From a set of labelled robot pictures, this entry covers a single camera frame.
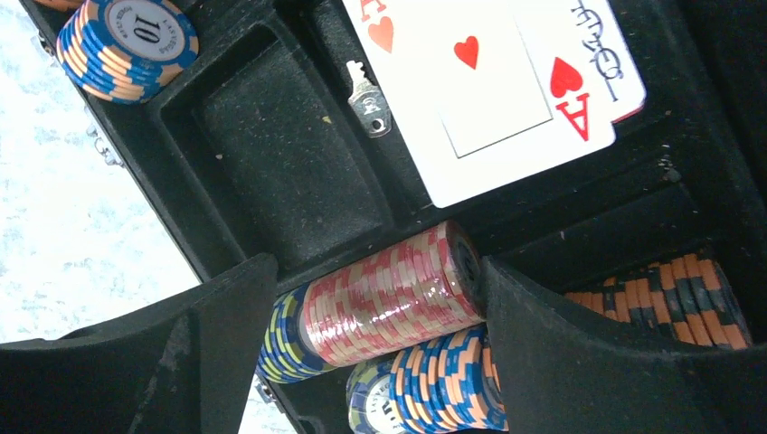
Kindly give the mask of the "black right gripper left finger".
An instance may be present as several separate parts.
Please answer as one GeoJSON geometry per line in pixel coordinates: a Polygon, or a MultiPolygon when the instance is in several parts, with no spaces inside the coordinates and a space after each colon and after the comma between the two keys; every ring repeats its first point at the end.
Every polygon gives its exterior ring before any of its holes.
{"type": "Polygon", "coordinates": [[[261,253],[56,340],[1,347],[4,433],[235,433],[277,292],[261,253]]]}

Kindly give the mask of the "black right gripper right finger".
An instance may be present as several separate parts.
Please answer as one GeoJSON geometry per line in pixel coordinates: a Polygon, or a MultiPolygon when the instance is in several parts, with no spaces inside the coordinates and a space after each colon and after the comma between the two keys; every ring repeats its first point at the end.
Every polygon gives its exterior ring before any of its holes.
{"type": "Polygon", "coordinates": [[[514,433],[763,433],[766,348],[686,344],[617,322],[492,257],[482,287],[514,433]]]}

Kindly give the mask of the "red poker chip stack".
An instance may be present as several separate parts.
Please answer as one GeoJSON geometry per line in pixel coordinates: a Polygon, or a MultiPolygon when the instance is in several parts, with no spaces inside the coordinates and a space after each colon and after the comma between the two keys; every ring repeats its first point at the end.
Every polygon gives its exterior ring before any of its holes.
{"type": "Polygon", "coordinates": [[[413,235],[308,285],[310,350],[344,367],[484,321],[478,254],[453,221],[413,235]]]}

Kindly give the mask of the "black poker chip case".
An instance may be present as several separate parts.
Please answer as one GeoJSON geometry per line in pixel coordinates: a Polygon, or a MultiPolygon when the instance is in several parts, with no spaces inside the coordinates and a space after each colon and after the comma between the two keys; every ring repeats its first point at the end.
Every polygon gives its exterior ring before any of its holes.
{"type": "Polygon", "coordinates": [[[339,4],[181,8],[196,64],[146,105],[88,102],[202,284],[266,253],[277,296],[448,219],[562,297],[702,247],[766,348],[763,1],[613,2],[648,92],[616,144],[444,210],[346,105],[363,51],[339,4]]]}

